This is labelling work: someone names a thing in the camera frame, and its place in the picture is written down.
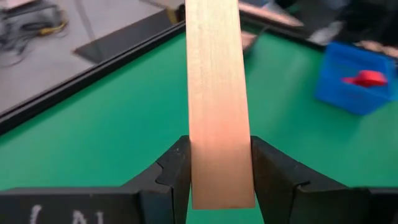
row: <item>table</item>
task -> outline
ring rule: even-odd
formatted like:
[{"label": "table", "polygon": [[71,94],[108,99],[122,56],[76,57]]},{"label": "table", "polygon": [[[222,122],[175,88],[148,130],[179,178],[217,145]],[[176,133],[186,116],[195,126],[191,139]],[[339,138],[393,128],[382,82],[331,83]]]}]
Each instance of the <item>table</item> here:
[{"label": "table", "polygon": [[[119,186],[140,173],[188,134],[185,57],[180,25],[5,112],[0,189]],[[251,134],[347,186],[397,186],[398,105],[360,117],[315,100],[321,59],[259,37],[245,58]],[[205,222],[262,218],[258,207],[188,210],[187,223]]]}]

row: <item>wire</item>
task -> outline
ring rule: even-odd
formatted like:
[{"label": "wire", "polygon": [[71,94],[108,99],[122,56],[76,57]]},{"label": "wire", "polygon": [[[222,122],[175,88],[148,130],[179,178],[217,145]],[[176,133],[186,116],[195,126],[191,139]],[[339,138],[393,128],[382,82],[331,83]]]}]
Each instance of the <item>wire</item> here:
[{"label": "wire", "polygon": [[[58,5],[56,13],[56,16],[61,21],[59,25],[54,26],[50,19],[28,22],[19,27],[18,31],[21,33],[21,35],[16,37],[12,36],[13,31],[16,30],[14,28],[15,25],[10,23],[9,20],[2,19],[0,17],[0,22],[4,24],[3,26],[5,30],[3,34],[0,34],[0,54],[15,54],[15,56],[19,58],[15,62],[11,62],[6,65],[0,64],[0,68],[12,67],[18,63],[21,63],[27,57],[28,52],[26,52],[26,48],[34,38],[62,33],[68,25],[67,13],[60,7],[60,5]],[[68,33],[65,33],[63,36],[56,35],[56,37],[65,37],[67,34]]]},{"label": "wire", "polygon": [[81,19],[81,23],[83,24],[83,26],[86,29],[88,38],[93,43],[93,46],[94,46],[95,50],[97,51],[98,56],[100,57],[100,59],[103,60],[104,59],[104,54],[102,53],[101,48],[99,47],[99,45],[96,44],[96,38],[95,38],[94,31],[93,31],[93,27],[91,26],[91,22],[90,22],[90,20],[89,20],[89,18],[87,16],[86,9],[85,9],[82,1],[81,0],[75,0],[75,6],[76,6],[76,9],[77,9],[77,11],[79,13],[79,16],[80,16],[80,19]]}]

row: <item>floor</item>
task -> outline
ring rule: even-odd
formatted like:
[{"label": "floor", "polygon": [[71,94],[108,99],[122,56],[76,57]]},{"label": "floor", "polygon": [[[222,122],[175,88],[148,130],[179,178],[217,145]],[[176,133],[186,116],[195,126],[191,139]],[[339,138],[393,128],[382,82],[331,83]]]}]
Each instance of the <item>floor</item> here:
[{"label": "floor", "polygon": [[171,9],[177,9],[185,0],[142,0],[154,4],[156,6],[168,7]]},{"label": "floor", "polygon": [[[96,38],[161,10],[139,0],[80,1],[85,6]],[[0,68],[0,112],[93,66],[72,54],[73,49],[90,41],[75,1],[57,2],[68,12],[68,35],[62,39],[44,37],[33,40],[24,61],[13,67]]]}]

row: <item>light wood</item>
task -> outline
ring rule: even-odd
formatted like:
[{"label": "light wood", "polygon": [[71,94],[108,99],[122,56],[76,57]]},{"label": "light wood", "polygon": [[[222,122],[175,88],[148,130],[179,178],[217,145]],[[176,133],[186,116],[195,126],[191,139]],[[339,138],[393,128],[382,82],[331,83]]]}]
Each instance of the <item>light wood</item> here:
[{"label": "light wood", "polygon": [[254,207],[237,0],[186,0],[194,209]]},{"label": "light wood", "polygon": [[246,49],[251,45],[253,40],[256,38],[256,35],[242,31],[242,48],[243,50]]},{"label": "light wood", "polygon": [[398,49],[396,47],[391,47],[391,46],[383,47],[382,51],[388,56],[395,58],[398,57]]},{"label": "light wood", "polygon": [[282,24],[292,27],[304,26],[304,24],[301,21],[294,18],[293,16],[278,14],[268,9],[256,7],[248,3],[239,2],[239,10],[265,19],[270,19],[272,21],[280,22]]},{"label": "light wood", "polygon": [[366,50],[372,50],[374,52],[380,52],[382,50],[382,45],[373,40],[362,40],[359,44]]}]

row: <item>blue box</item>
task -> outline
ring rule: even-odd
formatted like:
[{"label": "blue box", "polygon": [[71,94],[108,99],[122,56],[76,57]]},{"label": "blue box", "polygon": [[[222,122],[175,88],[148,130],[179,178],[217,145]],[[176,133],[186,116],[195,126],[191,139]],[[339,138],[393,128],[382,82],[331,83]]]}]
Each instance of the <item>blue box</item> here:
[{"label": "blue box", "polygon": [[[369,88],[343,82],[360,70],[384,74],[387,85]],[[369,114],[393,100],[394,61],[386,56],[332,42],[326,49],[315,97],[354,114]]]}]

